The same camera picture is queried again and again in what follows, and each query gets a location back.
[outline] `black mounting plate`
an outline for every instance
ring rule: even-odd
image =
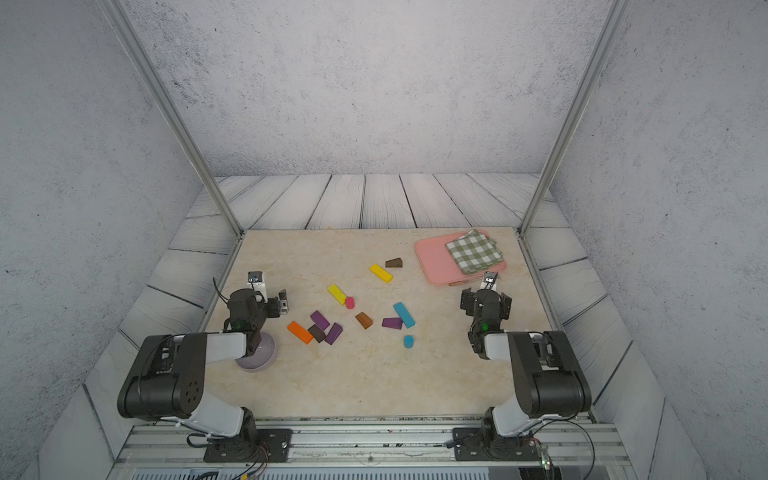
[[[252,446],[252,449],[244,448],[243,442],[238,439],[211,442],[205,449],[203,462],[261,462],[264,454],[261,452],[261,449],[254,445],[261,445],[263,443],[270,453],[270,463],[285,463],[288,461],[288,449],[290,448],[292,434],[293,430],[291,429],[258,429],[256,441],[245,445]]]
[[[478,433],[479,431],[480,429],[453,429],[454,440],[466,439],[453,449],[457,462],[538,462],[541,460],[536,444],[529,445],[528,442],[522,447],[510,445],[503,452],[489,451],[489,455],[482,448],[482,435]]]

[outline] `checkered cloth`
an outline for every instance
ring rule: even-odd
[[[494,241],[477,230],[471,230],[445,246],[465,275],[502,261],[502,252],[496,248]]]

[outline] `gray textured wall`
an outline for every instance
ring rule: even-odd
[[[94,0],[0,11],[0,478],[15,478],[200,181]]]
[[[714,478],[768,469],[766,25],[637,0],[553,187]]]
[[[539,171],[610,0],[124,0],[217,175]]]

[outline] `cable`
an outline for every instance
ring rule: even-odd
[[[216,289],[216,293],[219,294],[219,297],[224,301],[224,303],[229,303],[230,300],[228,298],[224,298],[224,295],[221,294],[219,287],[216,286],[216,278],[211,277],[211,279],[214,281],[214,289]]]
[[[262,445],[259,445],[259,448],[261,449],[261,451],[262,451],[262,452],[264,452],[264,461],[263,461],[263,462],[261,462],[261,465],[259,465],[259,468],[257,468],[257,469],[256,469],[256,471],[258,472],[259,470],[261,470],[261,468],[262,468],[262,467],[264,467],[264,469],[263,469],[263,470],[261,470],[261,473],[257,473],[257,476],[256,476],[256,477],[255,477],[253,480],[257,480],[257,479],[258,479],[258,478],[259,478],[259,477],[260,477],[260,476],[261,476],[261,475],[264,473],[264,470],[266,470],[266,464],[268,463],[268,461],[269,461],[269,459],[270,459],[270,453],[269,453],[269,451],[268,451],[268,450],[267,450],[267,449],[266,449],[266,448],[263,446],[263,444],[262,444]],[[230,480],[241,480],[241,479],[242,479],[242,477],[243,477],[243,475],[245,475],[246,473],[250,472],[250,470],[253,468],[253,466],[254,466],[254,465],[257,463],[257,462],[258,462],[258,460],[254,461],[254,462],[251,464],[251,466],[250,466],[250,467],[248,467],[248,468],[246,468],[245,470],[243,470],[243,472],[242,472],[242,473],[239,473],[239,474],[235,475],[235,476],[234,476],[234,477],[232,477]]]
[[[456,439],[456,440],[448,440],[448,441],[447,441],[446,443],[444,443],[443,445],[444,445],[444,446],[445,446],[447,449],[452,449],[452,448],[454,448],[454,447],[456,447],[456,446],[459,446],[459,445],[464,445],[464,444],[465,444],[465,443],[464,443],[465,441],[467,441],[467,440],[469,440],[469,439],[471,439],[471,438],[474,438],[474,437],[476,437],[476,436],[478,436],[478,435],[481,435],[481,434],[482,434],[482,430],[478,430],[477,432],[475,432],[475,433],[472,433],[471,435],[467,435],[466,437],[462,437],[462,438],[460,438],[460,439]]]
[[[539,430],[541,430],[545,426],[550,425],[550,424],[555,423],[555,422],[567,422],[567,423],[570,423],[572,425],[576,425],[587,436],[587,439],[589,440],[589,445],[592,447],[592,465],[589,467],[589,472],[587,472],[587,474],[582,479],[582,480],[587,480],[589,475],[592,473],[592,470],[594,469],[594,461],[595,461],[594,443],[592,442],[592,437],[589,436],[589,432],[587,432],[587,429],[585,429],[581,425],[577,424],[576,422],[572,422],[570,419],[557,419],[557,420],[552,420],[550,422],[547,422],[544,425],[540,426],[539,428],[537,428],[536,430],[533,431],[532,435],[536,435],[536,433]]]

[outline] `pink tray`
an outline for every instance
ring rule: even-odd
[[[475,229],[482,233],[486,237],[488,232],[482,229]],[[481,270],[471,275],[465,275],[461,269],[458,268],[456,262],[451,257],[448,249],[445,248],[445,244],[456,240],[461,235],[469,232],[464,230],[458,233],[449,233],[442,237],[425,238],[416,242],[416,256],[419,258],[419,263],[422,264],[422,270],[427,277],[427,281],[432,285],[445,285],[447,283],[466,282],[469,280],[481,279],[484,272],[501,272],[507,268],[507,263],[502,261],[487,270]]]

